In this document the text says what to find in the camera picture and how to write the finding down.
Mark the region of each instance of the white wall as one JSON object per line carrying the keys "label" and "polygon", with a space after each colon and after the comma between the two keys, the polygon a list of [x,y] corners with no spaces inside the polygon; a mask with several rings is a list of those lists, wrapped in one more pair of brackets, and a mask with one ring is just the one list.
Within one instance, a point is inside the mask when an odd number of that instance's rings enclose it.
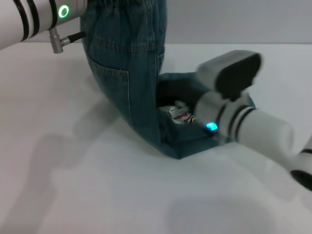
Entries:
{"label": "white wall", "polygon": [[[311,43],[311,0],[167,0],[168,43]],[[60,27],[75,33],[79,21]],[[31,41],[48,41],[48,34]]]}

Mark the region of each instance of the denim pants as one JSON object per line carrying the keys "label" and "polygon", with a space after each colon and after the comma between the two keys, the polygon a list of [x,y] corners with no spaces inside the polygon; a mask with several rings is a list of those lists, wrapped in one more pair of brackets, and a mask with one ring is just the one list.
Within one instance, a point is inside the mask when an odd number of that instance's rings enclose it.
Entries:
{"label": "denim pants", "polygon": [[174,124],[156,106],[161,80],[188,78],[206,89],[194,73],[159,74],[166,27],[166,0],[89,0],[81,17],[87,32],[84,50],[102,92],[137,134],[163,154],[181,159],[218,142],[198,124]]}

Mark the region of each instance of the robotic arm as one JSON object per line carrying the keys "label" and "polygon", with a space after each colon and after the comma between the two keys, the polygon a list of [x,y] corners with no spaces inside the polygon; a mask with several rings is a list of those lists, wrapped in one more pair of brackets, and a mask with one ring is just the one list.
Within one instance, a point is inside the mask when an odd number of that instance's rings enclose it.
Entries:
{"label": "robotic arm", "polygon": [[56,26],[81,16],[88,0],[1,0],[0,50],[32,38],[43,31],[50,32],[54,53],[63,46],[86,36],[80,32],[60,39]]}
{"label": "robotic arm", "polygon": [[[86,34],[80,32],[60,39],[56,26],[81,16],[87,1],[1,0],[0,50],[49,31],[54,53],[62,53],[63,46]],[[295,155],[292,127],[252,107],[249,96],[243,93],[252,85],[260,65],[260,54],[232,51],[199,67],[197,79],[210,92],[192,89],[184,80],[160,83],[157,92],[174,87],[170,93],[191,107],[199,123],[274,160],[312,191],[312,137],[303,151]]]}
{"label": "robotic arm", "polygon": [[243,93],[252,85],[260,65],[260,54],[250,51],[232,51],[200,65],[197,79],[212,92],[203,94],[195,104],[195,116],[219,135],[272,159],[312,191],[312,137],[296,155],[291,125],[250,106]]}

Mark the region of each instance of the white surface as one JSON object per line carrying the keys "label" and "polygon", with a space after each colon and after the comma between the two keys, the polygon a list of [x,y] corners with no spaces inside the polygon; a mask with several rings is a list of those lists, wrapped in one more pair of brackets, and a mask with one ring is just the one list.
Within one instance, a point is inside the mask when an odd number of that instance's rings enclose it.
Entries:
{"label": "white surface", "polygon": [[[168,43],[312,43],[311,0],[167,0]],[[59,27],[63,37],[79,20]],[[49,41],[47,33],[31,41]]]}
{"label": "white surface", "polygon": [[[312,133],[312,46],[168,45],[166,72],[263,53],[256,104]],[[140,139],[98,91],[81,44],[0,52],[1,234],[307,234],[312,194],[237,144],[181,161]]]}

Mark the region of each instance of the back pocket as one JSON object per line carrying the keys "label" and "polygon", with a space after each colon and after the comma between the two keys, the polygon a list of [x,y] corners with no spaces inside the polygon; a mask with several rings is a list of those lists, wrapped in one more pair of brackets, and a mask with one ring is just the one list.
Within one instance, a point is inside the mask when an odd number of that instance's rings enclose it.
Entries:
{"label": "back pocket", "polygon": [[132,125],[129,97],[129,72],[99,65],[87,56],[91,71],[101,91]]}

